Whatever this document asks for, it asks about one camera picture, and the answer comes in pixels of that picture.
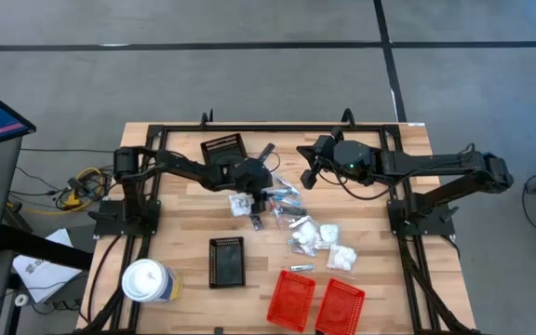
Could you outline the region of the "disinfecting wipes canister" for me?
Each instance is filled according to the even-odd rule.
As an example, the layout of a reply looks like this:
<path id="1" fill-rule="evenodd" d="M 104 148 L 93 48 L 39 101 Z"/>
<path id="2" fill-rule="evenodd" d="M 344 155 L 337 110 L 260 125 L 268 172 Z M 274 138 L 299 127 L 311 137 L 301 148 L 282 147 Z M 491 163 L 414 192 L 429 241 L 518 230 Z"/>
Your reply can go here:
<path id="1" fill-rule="evenodd" d="M 121 289 L 134 302 L 172 302 L 182 292 L 182 278 L 170 267 L 151 260 L 132 262 L 122 275 Z"/>

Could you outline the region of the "black power strip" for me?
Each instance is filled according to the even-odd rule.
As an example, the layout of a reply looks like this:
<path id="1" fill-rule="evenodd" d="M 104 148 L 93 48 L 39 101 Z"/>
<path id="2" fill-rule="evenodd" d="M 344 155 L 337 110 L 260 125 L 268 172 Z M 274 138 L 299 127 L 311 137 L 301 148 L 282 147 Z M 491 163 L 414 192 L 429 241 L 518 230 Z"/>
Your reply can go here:
<path id="1" fill-rule="evenodd" d="M 71 177 L 69 180 L 67 180 L 67 183 L 77 193 L 82 193 L 88 197 L 93 195 L 92 191 L 77 178 Z"/>

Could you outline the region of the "cotton balls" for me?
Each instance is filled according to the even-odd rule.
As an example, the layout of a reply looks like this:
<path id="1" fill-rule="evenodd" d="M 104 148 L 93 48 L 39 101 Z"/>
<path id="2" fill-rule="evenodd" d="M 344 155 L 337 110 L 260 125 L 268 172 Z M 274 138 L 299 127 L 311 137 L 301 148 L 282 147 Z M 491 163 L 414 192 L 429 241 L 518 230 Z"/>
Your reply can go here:
<path id="1" fill-rule="evenodd" d="M 293 231 L 292 238 L 301 246 L 314 248 L 319 238 L 319 230 L 311 221 L 306 221 Z"/>
<path id="2" fill-rule="evenodd" d="M 351 272 L 357 259 L 357 253 L 353 248 L 346 246 L 332 245 L 329 250 L 327 268 Z"/>
<path id="3" fill-rule="evenodd" d="M 320 249 L 330 249 L 333 245 L 338 245 L 340 240 L 340 229 L 337 224 L 322 224 L 319 226 L 319 240 L 316 246 Z"/>
<path id="4" fill-rule="evenodd" d="M 250 216 L 252 207 L 255 203 L 253 196 L 250 194 L 230 194 L 229 203 L 232 215 L 234 217 Z"/>

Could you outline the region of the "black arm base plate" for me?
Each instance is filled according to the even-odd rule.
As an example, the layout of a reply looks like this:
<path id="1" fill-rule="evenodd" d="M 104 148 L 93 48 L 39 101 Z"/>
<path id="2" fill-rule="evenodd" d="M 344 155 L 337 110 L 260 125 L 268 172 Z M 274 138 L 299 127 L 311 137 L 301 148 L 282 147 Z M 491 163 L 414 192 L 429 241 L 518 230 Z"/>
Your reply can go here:
<path id="1" fill-rule="evenodd" d="M 151 236 L 157 232 L 161 203 L 149 200 L 141 214 L 129 214 L 125 200 L 109 200 L 87 214 L 95 221 L 94 235 Z"/>
<path id="2" fill-rule="evenodd" d="M 409 214 L 406 201 L 390 200 L 387 204 L 391 231 L 396 235 L 454 235 L 451 216 L 458 208 L 442 205 L 423 214 Z"/>

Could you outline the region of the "red slotted plastic basket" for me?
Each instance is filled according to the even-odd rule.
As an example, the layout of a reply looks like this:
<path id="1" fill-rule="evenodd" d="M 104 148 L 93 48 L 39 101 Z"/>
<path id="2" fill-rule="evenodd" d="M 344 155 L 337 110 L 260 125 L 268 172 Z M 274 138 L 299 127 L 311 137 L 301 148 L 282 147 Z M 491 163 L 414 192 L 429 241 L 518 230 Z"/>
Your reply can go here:
<path id="1" fill-rule="evenodd" d="M 314 293 L 313 279 L 281 271 L 266 319 L 282 328 L 304 332 Z"/>
<path id="2" fill-rule="evenodd" d="M 328 282 L 315 330 L 324 335 L 355 335 L 366 293 L 336 278 Z"/>

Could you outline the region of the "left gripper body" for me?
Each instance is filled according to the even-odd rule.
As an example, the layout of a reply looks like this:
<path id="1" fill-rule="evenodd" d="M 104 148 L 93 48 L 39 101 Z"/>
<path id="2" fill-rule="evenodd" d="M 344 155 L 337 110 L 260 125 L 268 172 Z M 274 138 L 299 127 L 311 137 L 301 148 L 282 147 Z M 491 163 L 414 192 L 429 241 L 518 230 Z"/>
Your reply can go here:
<path id="1" fill-rule="evenodd" d="M 242 192 L 258 193 L 273 186 L 272 172 L 260 160 L 246 160 L 239 171 Z"/>

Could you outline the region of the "black stand beam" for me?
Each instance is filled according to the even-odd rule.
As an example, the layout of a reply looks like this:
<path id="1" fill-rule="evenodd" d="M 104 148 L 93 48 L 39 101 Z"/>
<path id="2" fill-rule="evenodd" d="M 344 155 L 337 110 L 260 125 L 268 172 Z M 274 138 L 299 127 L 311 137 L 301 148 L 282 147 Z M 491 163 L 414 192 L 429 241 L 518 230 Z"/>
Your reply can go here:
<path id="1" fill-rule="evenodd" d="M 0 251 L 3 250 L 83 271 L 90 268 L 93 258 L 92 253 L 7 225 L 0 226 Z"/>

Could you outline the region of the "black slotted plastic basket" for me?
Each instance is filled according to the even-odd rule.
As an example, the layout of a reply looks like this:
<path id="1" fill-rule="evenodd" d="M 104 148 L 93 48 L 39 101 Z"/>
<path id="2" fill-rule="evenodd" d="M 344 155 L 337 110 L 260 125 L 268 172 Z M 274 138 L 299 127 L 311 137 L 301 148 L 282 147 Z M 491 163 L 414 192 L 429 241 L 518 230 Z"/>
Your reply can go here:
<path id="1" fill-rule="evenodd" d="M 200 148 L 206 165 L 216 163 L 224 157 L 248 156 L 240 133 L 201 142 Z"/>
<path id="2" fill-rule="evenodd" d="M 235 288 L 246 285 L 245 244 L 242 236 L 211 238 L 208 256 L 210 288 Z"/>

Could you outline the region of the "white paper sheet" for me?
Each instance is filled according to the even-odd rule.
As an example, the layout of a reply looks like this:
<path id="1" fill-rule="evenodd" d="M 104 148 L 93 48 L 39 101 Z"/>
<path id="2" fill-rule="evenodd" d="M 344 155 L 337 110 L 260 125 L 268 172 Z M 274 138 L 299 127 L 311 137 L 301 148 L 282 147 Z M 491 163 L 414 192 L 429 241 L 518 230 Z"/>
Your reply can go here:
<path id="1" fill-rule="evenodd" d="M 12 265 L 34 302 L 47 300 L 81 270 L 28 256 L 17 256 Z"/>

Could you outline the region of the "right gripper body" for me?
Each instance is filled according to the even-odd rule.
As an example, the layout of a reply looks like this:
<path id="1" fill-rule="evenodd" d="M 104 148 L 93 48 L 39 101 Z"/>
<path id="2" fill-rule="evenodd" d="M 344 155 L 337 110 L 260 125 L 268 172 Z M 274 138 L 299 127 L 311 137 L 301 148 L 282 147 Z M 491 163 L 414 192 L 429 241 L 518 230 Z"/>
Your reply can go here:
<path id="1" fill-rule="evenodd" d="M 316 162 L 318 175 L 324 180 L 323 171 L 337 175 L 338 171 L 332 166 L 334 163 L 334 147 L 343 140 L 341 127 L 334 127 L 329 135 L 320 135 L 316 141 Z"/>

